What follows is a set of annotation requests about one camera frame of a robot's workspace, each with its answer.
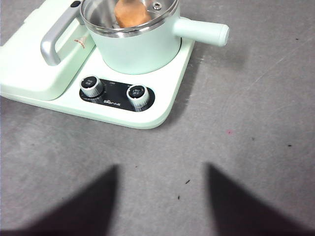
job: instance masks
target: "control panel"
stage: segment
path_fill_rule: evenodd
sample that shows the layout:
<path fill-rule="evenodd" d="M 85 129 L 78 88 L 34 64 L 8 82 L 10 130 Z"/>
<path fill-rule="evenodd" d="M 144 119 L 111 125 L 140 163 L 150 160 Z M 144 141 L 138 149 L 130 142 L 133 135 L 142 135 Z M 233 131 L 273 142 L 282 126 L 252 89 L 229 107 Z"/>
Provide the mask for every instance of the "control panel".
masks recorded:
<path fill-rule="evenodd" d="M 152 89 L 144 85 L 129 85 L 97 76 L 82 79 L 80 87 L 79 95 L 86 102 L 133 112 L 149 109 L 155 100 Z"/>

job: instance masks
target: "food in pot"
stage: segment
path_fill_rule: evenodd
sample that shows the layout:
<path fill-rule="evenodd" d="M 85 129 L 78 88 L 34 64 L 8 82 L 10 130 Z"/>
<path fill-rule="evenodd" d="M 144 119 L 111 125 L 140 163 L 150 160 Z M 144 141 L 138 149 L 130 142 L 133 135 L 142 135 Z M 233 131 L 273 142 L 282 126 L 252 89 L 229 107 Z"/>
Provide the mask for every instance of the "food in pot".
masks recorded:
<path fill-rule="evenodd" d="M 151 20 L 140 0 L 119 0 L 114 11 L 120 28 L 138 26 Z"/>

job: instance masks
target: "stainless steel rim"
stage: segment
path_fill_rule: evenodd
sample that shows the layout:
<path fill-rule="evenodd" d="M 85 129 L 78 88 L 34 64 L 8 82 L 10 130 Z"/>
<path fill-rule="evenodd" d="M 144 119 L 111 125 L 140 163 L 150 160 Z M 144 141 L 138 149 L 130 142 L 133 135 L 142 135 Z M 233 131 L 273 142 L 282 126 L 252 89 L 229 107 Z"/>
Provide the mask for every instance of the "stainless steel rim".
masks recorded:
<path fill-rule="evenodd" d="M 144 23 L 142 25 L 130 27 L 130 28 L 118 28 L 118 29 L 111 29 L 111 28 L 105 28 L 105 27 L 100 27 L 92 24 L 89 22 L 84 14 L 83 14 L 83 5 L 86 0 L 82 1 L 81 4 L 81 9 L 80 13 L 82 16 L 82 19 L 84 20 L 86 26 L 92 30 L 93 32 L 102 35 L 102 36 L 107 36 L 107 37 L 112 37 L 112 38 L 126 38 L 126 37 L 132 37 L 132 36 L 137 36 L 140 34 L 143 34 L 145 32 L 151 31 L 156 29 L 157 27 L 161 26 L 167 17 L 170 17 L 174 15 L 178 5 L 179 5 L 179 0 L 174 0 L 172 5 L 159 17 L 150 20 L 147 23 Z"/>

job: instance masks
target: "black control panel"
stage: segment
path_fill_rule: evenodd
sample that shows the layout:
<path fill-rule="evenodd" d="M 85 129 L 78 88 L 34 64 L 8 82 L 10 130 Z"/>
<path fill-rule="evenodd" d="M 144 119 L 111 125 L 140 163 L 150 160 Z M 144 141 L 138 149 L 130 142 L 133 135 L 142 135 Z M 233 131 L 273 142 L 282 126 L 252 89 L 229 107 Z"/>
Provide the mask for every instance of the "black control panel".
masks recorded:
<path fill-rule="evenodd" d="M 82 86 L 82 82 L 85 80 L 86 78 L 81 81 L 81 90 L 79 92 L 79 95 L 81 99 L 86 102 L 92 102 L 92 103 L 96 103 L 103 106 L 115 107 L 118 109 L 123 109 L 123 110 L 128 110 L 128 111 L 133 111 L 133 112 L 142 112 L 149 109 L 153 105 L 154 100 L 155 100 L 155 95 L 152 89 L 146 88 L 150 96 L 148 103 L 141 108 L 134 107 L 132 102 L 130 102 L 130 100 L 127 97 L 127 91 L 132 85 L 109 81 L 109 80 L 103 80 L 103 79 L 100 79 L 100 82 L 103 85 L 102 92 L 96 97 L 89 97 L 85 95 L 85 93 L 87 93 L 86 91 L 85 92 L 82 91 L 82 89 L 86 87 L 84 84 Z M 96 82 L 94 80 L 91 80 L 91 83 L 95 85 Z"/>

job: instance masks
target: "brand logo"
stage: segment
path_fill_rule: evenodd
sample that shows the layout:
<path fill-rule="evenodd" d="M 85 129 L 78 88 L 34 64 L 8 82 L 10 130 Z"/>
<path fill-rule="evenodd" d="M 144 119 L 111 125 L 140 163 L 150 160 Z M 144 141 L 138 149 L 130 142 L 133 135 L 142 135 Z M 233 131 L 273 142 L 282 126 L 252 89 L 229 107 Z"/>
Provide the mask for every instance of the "brand logo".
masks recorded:
<path fill-rule="evenodd" d="M 104 100 L 104 103 L 110 104 L 110 105 L 115 105 L 115 106 L 121 106 L 120 103 L 112 102 L 111 100 Z"/>

